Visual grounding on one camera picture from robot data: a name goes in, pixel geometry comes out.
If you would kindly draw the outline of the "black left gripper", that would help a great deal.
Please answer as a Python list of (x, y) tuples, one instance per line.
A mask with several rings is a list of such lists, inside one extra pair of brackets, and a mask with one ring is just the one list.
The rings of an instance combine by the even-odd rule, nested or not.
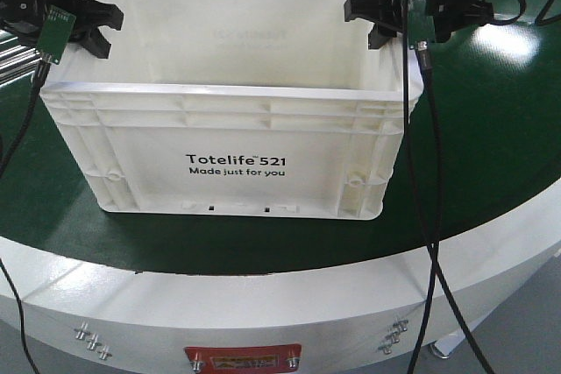
[[(98, 59), (108, 59), (110, 42), (98, 29), (108, 26), (120, 31), (124, 13), (115, 4), (96, 0), (68, 0), (68, 12), (75, 16), (70, 41), (79, 44)], [(1, 0), (1, 29), (17, 37), (23, 46), (35, 46), (49, 7), (60, 0)]]

